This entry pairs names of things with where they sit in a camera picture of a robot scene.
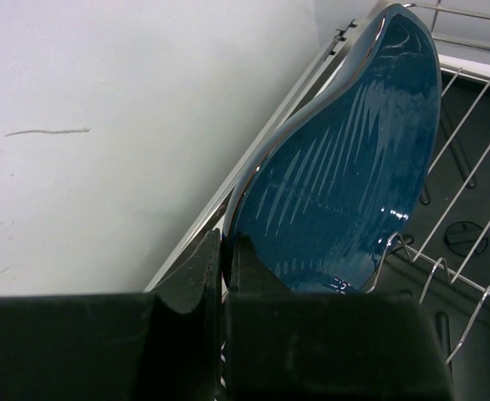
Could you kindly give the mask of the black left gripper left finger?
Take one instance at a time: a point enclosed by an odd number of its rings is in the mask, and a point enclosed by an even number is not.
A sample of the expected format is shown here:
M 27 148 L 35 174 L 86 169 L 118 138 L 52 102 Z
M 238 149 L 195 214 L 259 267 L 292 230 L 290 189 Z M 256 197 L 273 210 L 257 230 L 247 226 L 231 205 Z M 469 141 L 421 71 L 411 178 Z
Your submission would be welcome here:
M 0 297 L 0 400 L 212 400 L 220 232 L 149 292 Z

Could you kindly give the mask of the dark blue leaf plate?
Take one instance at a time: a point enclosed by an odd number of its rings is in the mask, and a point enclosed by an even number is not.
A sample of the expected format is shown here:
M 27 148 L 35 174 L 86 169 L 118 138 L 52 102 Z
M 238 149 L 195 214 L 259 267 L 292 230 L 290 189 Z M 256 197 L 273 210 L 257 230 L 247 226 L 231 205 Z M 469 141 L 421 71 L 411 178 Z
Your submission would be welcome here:
M 418 202 L 439 126 L 442 78 L 426 25 L 379 5 L 346 42 L 331 82 L 246 164 L 222 229 L 295 292 L 346 295 L 375 275 Z

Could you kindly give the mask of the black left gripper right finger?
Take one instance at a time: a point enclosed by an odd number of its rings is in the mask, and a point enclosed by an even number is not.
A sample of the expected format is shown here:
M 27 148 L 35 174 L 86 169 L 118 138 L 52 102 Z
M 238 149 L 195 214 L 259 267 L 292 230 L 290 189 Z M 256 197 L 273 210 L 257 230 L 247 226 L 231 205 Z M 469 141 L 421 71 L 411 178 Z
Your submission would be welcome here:
M 232 400 L 452 400 L 421 306 L 390 294 L 295 294 L 240 237 L 225 306 Z

